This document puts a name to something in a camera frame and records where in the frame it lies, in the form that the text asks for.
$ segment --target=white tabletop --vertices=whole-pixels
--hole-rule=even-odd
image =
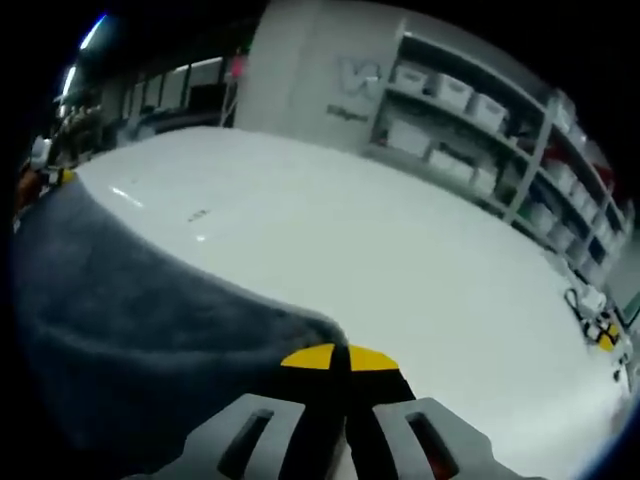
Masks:
[[[391,356],[416,396],[487,434],[522,475],[573,477],[610,437],[625,389],[612,357],[585,345],[566,281],[529,239],[448,192],[345,153],[211,128],[78,173],[159,247]]]

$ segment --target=metal shelving unit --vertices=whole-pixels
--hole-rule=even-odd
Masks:
[[[544,104],[511,80],[464,52],[420,38],[409,32],[405,32],[404,37],[398,44],[396,64],[401,58],[403,60],[408,58],[413,63],[424,64],[428,69],[435,69],[435,71],[442,71],[455,78],[460,78],[460,80],[468,83],[474,89],[489,95],[491,98],[495,98],[498,103],[504,102],[503,104],[507,108],[510,105],[513,106],[514,110],[521,114],[523,118],[526,118],[530,125],[535,125],[534,134],[537,132],[537,138],[531,139],[535,141],[535,148],[529,154],[514,142],[511,142],[504,134],[493,132],[477,123],[474,118],[464,111],[453,108],[438,98],[425,93],[404,90],[391,82],[392,73],[390,73],[388,78],[383,79],[383,95],[378,105],[378,113],[369,123],[371,134],[369,143],[364,148],[363,153],[365,156],[441,186],[473,203],[488,207],[494,215],[513,225],[514,228],[542,247],[551,249],[564,257],[569,265],[581,274],[584,274],[582,271],[584,260],[592,255],[590,252],[592,245],[597,245],[604,252],[604,257],[615,258],[617,252],[612,251],[613,249],[596,235],[595,226],[602,220],[607,220],[609,214],[611,214],[615,219],[615,223],[617,223],[617,228],[614,230],[625,232],[628,235],[630,231],[627,231],[627,226],[632,223],[630,221],[632,219],[625,218],[625,215],[613,200],[611,187],[605,185],[584,151],[555,125],[553,120],[559,108],[560,97],[555,94],[549,94],[548,100]],[[430,61],[432,59],[437,65],[431,64]],[[437,70],[436,67],[438,65],[442,67],[442,70]],[[472,82],[474,79],[477,79],[478,85]],[[379,141],[373,137],[375,136],[374,132],[376,131],[381,111],[387,102],[394,101],[394,99],[397,102],[399,98],[406,102],[415,102],[415,105],[419,105],[424,110],[430,110],[438,116],[446,117],[452,124],[462,125],[466,129],[472,130],[479,137],[482,137],[483,142],[486,141],[487,144],[497,147],[500,152],[506,153],[503,156],[507,159],[507,162],[516,162],[517,169],[521,172],[522,177],[519,183],[514,186],[515,194],[511,201],[506,204],[494,196],[480,194],[470,185],[461,184],[430,167],[423,158],[380,145]],[[551,138],[559,140],[560,146],[567,150],[570,157],[568,163],[571,169],[578,180],[583,183],[591,198],[596,202],[598,213],[593,221],[588,221],[584,217],[572,199],[558,187],[554,178],[542,168],[542,157]],[[535,225],[520,215],[521,207],[532,196],[533,191],[538,194],[538,197],[546,198],[545,203],[550,202],[559,205],[562,210],[560,217],[563,219],[563,223],[565,220],[569,220],[580,231],[578,236],[578,242],[580,243],[575,245],[578,248],[574,248],[571,255],[567,252],[559,251],[546,235],[539,232]],[[601,258],[601,268],[604,266],[604,257]]]

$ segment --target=dark background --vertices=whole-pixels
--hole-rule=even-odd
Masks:
[[[483,37],[527,65],[546,82],[565,90],[575,101],[585,130],[602,147],[617,173],[618,183],[640,204],[637,158],[640,106],[632,67],[636,51],[636,15],[603,3],[563,6],[561,2],[488,2],[467,6],[466,2],[384,2],[422,11]],[[117,39],[102,55],[88,59],[95,78],[126,70],[194,38],[203,28],[226,25],[244,18],[258,18],[264,2],[12,2],[2,17],[2,53],[5,73],[5,132],[0,176],[6,219],[12,216],[14,167],[24,158],[31,131],[59,93],[63,74],[76,58],[83,36],[105,11],[117,18]],[[8,251],[10,222],[5,223],[2,251]],[[2,307],[11,318],[11,272],[6,268]],[[78,462],[65,450],[64,442],[48,422],[38,392],[31,389],[19,346],[13,342],[14,325],[3,322],[2,355],[5,357],[4,387],[5,446],[3,455],[20,470],[41,472],[42,478],[69,462]],[[627,455],[634,455],[633,445]],[[615,468],[620,457],[611,456]],[[602,478],[614,478],[613,470]]]

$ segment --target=shelf post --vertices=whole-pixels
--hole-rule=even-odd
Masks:
[[[513,200],[511,201],[511,204],[509,205],[509,208],[504,215],[503,221],[507,225],[511,225],[513,223],[513,220],[516,218],[518,210],[522,206],[522,202],[529,193],[531,183],[533,182],[533,179],[536,176],[538,169],[540,168],[542,156],[544,155],[544,151],[547,148],[547,144],[549,143],[551,127],[553,125],[553,119],[555,118],[557,108],[558,101],[556,97],[551,97],[551,99],[549,99],[549,102],[547,103],[547,109],[544,114],[542,126],[540,127],[540,134],[538,135],[538,139],[536,140],[536,147],[533,151],[533,155],[531,155],[531,160],[529,161],[529,165],[527,166],[524,177],[522,177],[522,181],[518,185],[518,191],[513,197]]]

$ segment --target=gray cloth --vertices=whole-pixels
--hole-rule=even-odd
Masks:
[[[344,342],[321,315],[158,251],[78,179],[25,215],[12,260],[21,344],[57,424],[98,459],[87,478],[159,468],[286,355]]]

